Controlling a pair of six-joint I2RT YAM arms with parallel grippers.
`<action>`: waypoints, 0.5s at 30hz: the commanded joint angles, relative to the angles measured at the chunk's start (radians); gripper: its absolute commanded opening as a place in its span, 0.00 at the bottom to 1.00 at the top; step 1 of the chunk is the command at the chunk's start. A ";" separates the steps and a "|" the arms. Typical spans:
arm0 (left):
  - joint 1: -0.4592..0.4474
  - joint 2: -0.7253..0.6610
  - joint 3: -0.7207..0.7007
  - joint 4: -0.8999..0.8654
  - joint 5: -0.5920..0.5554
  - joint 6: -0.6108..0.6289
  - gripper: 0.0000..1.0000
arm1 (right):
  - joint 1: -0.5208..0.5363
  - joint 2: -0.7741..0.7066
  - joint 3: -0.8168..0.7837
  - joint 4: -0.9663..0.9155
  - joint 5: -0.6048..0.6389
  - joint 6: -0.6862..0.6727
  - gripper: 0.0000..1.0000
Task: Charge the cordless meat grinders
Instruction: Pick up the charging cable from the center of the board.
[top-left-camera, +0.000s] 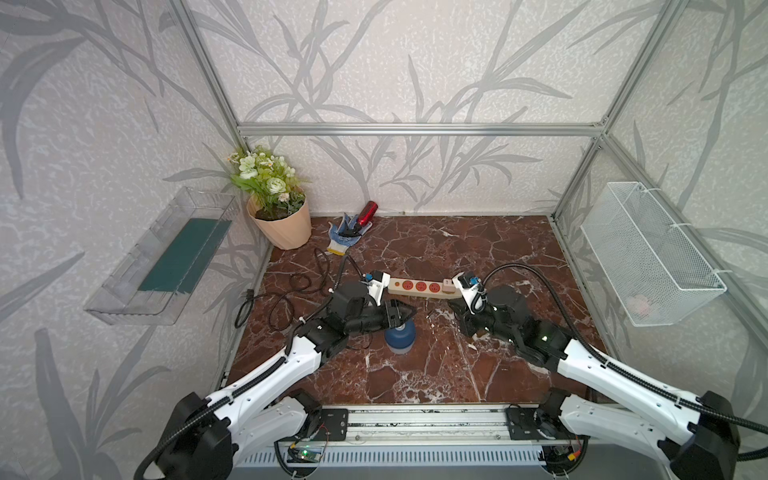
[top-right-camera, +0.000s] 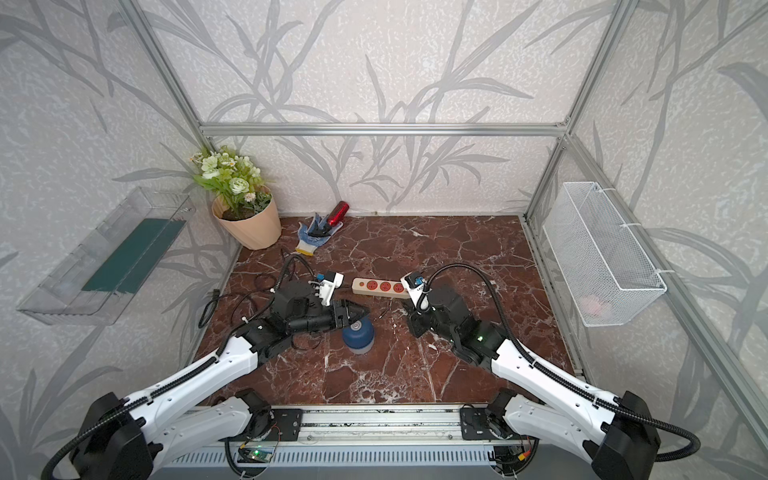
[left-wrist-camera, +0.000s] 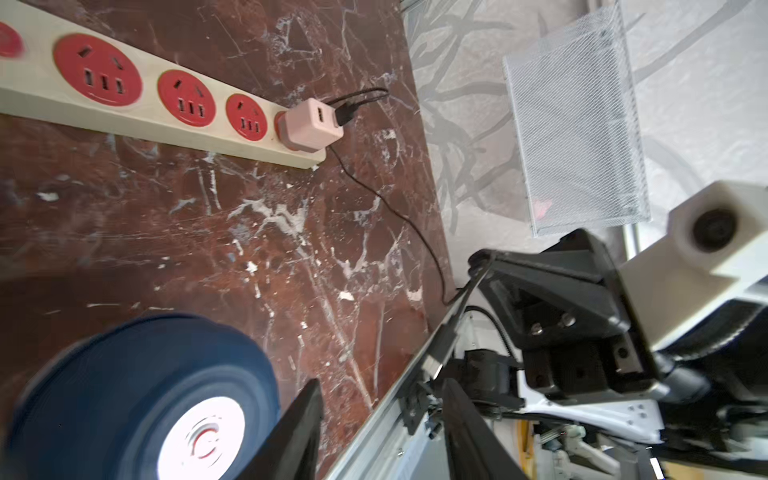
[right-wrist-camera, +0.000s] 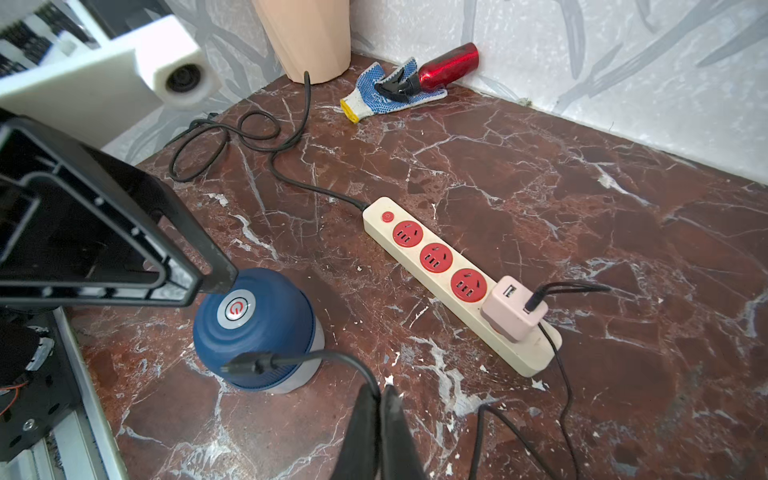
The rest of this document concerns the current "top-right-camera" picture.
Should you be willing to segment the blue cordless meat grinder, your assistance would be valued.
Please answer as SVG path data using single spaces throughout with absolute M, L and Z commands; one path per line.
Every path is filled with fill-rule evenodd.
M 375 341 L 375 330 L 368 316 L 352 323 L 342 330 L 342 339 L 347 348 L 356 355 L 369 352 Z

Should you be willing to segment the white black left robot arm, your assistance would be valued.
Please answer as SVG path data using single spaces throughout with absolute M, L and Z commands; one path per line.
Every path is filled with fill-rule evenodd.
M 69 460 L 81 479 L 147 479 L 214 441 L 268 433 L 274 424 L 271 407 L 252 389 L 216 406 L 197 406 L 279 356 L 295 335 L 341 330 L 366 318 L 368 307 L 335 298 L 342 282 L 338 275 L 277 286 L 262 311 L 202 359 L 124 398 L 109 393 L 97 399 L 78 434 L 43 467 L 42 478 L 54 478 L 58 464 Z

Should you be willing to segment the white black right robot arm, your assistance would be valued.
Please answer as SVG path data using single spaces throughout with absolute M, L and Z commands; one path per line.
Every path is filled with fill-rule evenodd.
M 654 419 L 646 402 L 578 380 L 511 338 L 504 328 L 474 317 L 450 287 L 428 290 L 422 278 L 403 278 L 410 297 L 408 328 L 447 340 L 453 354 L 524 390 L 489 406 L 498 434 L 543 440 L 587 462 L 601 479 L 647 479 L 655 464 L 697 453 L 699 438 Z

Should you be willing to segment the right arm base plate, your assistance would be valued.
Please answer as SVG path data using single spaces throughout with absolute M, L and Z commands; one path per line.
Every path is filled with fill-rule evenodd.
M 533 438 L 514 432 L 502 420 L 489 414 L 485 407 L 464 404 L 459 409 L 463 440 L 532 441 Z

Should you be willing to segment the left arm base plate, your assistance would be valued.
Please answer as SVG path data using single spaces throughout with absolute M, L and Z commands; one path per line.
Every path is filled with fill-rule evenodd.
M 268 413 L 254 415 L 247 409 L 216 408 L 215 412 L 226 420 L 225 433 L 217 442 L 293 442 L 298 439 L 303 411 L 301 409 L 272 409 Z

